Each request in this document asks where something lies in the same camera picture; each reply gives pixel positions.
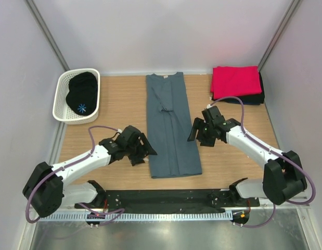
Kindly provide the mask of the blue-grey t shirt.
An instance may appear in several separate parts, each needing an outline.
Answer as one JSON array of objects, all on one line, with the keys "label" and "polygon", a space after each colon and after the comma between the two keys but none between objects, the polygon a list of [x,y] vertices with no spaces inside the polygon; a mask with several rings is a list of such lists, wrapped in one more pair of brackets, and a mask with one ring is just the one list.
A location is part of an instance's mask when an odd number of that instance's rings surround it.
[{"label": "blue-grey t shirt", "polygon": [[153,179],[202,174],[196,142],[189,142],[192,124],[184,75],[150,74],[147,87],[147,138],[157,152],[149,156]]}]

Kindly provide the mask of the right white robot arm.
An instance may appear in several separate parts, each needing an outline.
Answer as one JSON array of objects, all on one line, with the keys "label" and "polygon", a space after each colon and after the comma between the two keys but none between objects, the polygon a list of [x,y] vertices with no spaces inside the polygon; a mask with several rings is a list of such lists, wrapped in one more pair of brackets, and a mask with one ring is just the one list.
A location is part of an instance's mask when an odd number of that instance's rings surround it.
[{"label": "right white robot arm", "polygon": [[263,169],[262,179],[243,178],[231,185],[234,190],[228,198],[233,205],[241,206],[248,198],[266,198],[281,205],[307,189],[297,153],[268,145],[234,118],[226,120],[216,106],[203,110],[202,115],[194,119],[188,141],[213,147],[220,140],[244,152]]}]

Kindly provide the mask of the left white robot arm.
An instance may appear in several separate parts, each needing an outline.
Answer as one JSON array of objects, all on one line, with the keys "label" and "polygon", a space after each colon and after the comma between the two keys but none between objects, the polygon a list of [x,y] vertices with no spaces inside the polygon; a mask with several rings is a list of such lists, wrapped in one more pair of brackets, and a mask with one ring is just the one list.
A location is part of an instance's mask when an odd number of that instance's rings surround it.
[{"label": "left white robot arm", "polygon": [[132,166],[142,164],[145,157],[156,155],[144,133],[134,126],[115,129],[114,136],[92,141],[92,148],[72,159],[49,165],[39,163],[33,170],[22,194],[27,199],[25,214],[33,208],[45,218],[63,206],[101,208],[107,198],[106,191],[94,180],[74,184],[89,172],[127,157]]}]

